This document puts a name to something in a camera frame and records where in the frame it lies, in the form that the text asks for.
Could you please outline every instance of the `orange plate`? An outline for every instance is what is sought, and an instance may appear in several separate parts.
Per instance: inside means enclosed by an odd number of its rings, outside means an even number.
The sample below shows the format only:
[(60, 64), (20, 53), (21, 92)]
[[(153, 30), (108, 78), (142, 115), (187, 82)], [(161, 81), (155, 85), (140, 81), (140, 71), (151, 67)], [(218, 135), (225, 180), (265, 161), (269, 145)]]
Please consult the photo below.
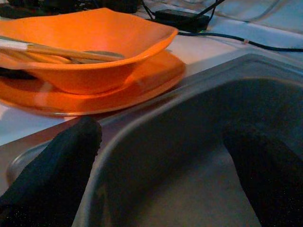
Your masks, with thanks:
[(46, 115), (98, 114), (149, 100), (170, 89), (184, 76), (185, 65), (162, 51), (137, 67), (124, 85), (106, 93), (64, 93), (41, 80), (0, 79), (0, 100), (7, 105)]

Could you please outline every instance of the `metal baking pan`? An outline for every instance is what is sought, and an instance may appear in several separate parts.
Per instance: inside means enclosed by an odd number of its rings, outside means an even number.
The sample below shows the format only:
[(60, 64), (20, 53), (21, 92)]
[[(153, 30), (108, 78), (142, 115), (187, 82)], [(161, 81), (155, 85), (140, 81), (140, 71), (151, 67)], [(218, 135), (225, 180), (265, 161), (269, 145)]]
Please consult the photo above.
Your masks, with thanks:
[[(249, 54), (192, 76), (100, 121), (108, 136), (74, 226), (260, 226), (222, 127), (238, 120), (264, 126), (303, 159), (302, 116), (301, 68)], [(42, 148), (15, 159), (10, 180)]]

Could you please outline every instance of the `power adapter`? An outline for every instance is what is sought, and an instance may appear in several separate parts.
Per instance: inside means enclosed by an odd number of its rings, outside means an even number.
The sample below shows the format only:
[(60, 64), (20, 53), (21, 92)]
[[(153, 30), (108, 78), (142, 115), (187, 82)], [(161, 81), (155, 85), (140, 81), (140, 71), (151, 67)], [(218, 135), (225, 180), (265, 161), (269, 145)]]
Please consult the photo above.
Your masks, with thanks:
[(209, 22), (209, 16), (202, 15), (197, 19), (188, 23), (181, 23), (182, 21), (191, 19), (197, 14), (188, 13), (173, 9), (164, 9), (155, 12), (154, 22), (176, 27), (179, 30), (198, 33), (202, 30), (206, 30)]

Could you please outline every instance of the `chopsticks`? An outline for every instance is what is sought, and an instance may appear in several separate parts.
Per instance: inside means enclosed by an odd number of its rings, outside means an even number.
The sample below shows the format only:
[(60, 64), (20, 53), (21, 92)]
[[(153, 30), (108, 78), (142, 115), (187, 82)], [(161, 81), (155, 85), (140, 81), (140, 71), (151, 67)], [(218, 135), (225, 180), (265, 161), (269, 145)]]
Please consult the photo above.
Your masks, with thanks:
[(54, 64), (70, 64), (72, 60), (53, 55), (39, 54), (39, 53), (30, 53), (30, 52), (19, 52), (14, 50), (1, 50), (1, 53), (4, 53), (10, 57), (16, 58), (24, 62), (43, 62), (43, 63), (54, 63)]
[(100, 61), (118, 61), (123, 59), (122, 57), (119, 56), (67, 50), (57, 47), (46, 46), (46, 45), (15, 41), (12, 39), (5, 39), (5, 38), (3, 39), (2, 37), (0, 37), (0, 50), (30, 52), (30, 53), (56, 55), (56, 56), (62, 56), (68, 58), (72, 57), (72, 58), (100, 60)]

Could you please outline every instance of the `cord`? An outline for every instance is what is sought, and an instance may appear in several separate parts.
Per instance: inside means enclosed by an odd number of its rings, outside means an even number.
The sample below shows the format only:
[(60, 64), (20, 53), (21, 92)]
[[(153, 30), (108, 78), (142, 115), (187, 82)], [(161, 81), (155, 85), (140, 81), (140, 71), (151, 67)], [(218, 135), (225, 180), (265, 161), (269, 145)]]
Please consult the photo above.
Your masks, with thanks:
[(224, 38), (229, 38), (229, 39), (235, 39), (239, 40), (241, 42), (244, 42), (245, 44), (251, 44), (253, 46), (257, 46), (260, 48), (263, 48), (265, 50), (270, 50), (270, 51), (280, 51), (280, 52), (303, 52), (303, 48), (280, 48), (280, 47), (273, 47), (273, 46), (267, 46), (263, 44), (259, 44), (238, 36), (234, 35), (225, 35), (225, 34), (219, 34), (219, 33), (184, 33), (184, 32), (179, 32), (178, 35), (185, 35), (185, 36), (218, 36), (218, 37), (224, 37)]
[[(186, 3), (189, 3), (189, 4), (197, 4), (197, 3), (203, 3), (204, 2), (204, 1), (200, 1), (200, 0), (199, 1), (183, 0), (183, 1), (186, 2)], [(272, 4), (270, 4), (270, 6), (263, 13), (261, 13), (260, 15), (255, 16), (255, 17), (251, 17), (251, 18), (238, 18), (238, 17), (234, 17), (234, 16), (231, 16), (231, 15), (227, 15), (227, 14), (225, 14), (223, 12), (220, 12), (220, 11), (217, 11), (216, 15), (226, 17), (226, 18), (229, 18), (229, 19), (233, 19), (233, 20), (238, 20), (238, 21), (253, 22), (253, 21), (256, 21), (256, 20), (260, 20), (261, 18), (266, 16), (280, 2), (281, 2), (281, 0), (274, 0), (272, 2)]]
[(216, 7), (213, 8), (213, 11), (212, 11), (212, 14), (210, 15), (210, 18), (208, 20), (208, 22), (210, 22), (212, 19), (213, 19), (213, 16), (214, 16), (214, 11), (216, 10)]
[(154, 20), (154, 18), (152, 17), (152, 15), (155, 15), (154, 12), (152, 12), (150, 10), (150, 8), (147, 7), (147, 5), (145, 4), (145, 2), (143, 0), (141, 0), (142, 6), (144, 7), (145, 11), (147, 12), (147, 14), (149, 15), (151, 20)]
[(188, 24), (190, 22), (193, 22), (194, 20), (198, 19), (200, 16), (204, 15), (205, 13), (207, 13), (208, 11), (214, 9), (215, 7), (217, 7), (218, 5), (220, 5), (222, 2), (224, 2), (225, 0), (216, 0), (216, 2), (214, 4), (212, 4), (211, 6), (207, 7), (206, 9), (204, 9), (202, 12), (198, 13), (197, 15), (195, 15), (192, 18), (180, 21), (178, 24), (179, 25), (183, 25), (183, 24)]

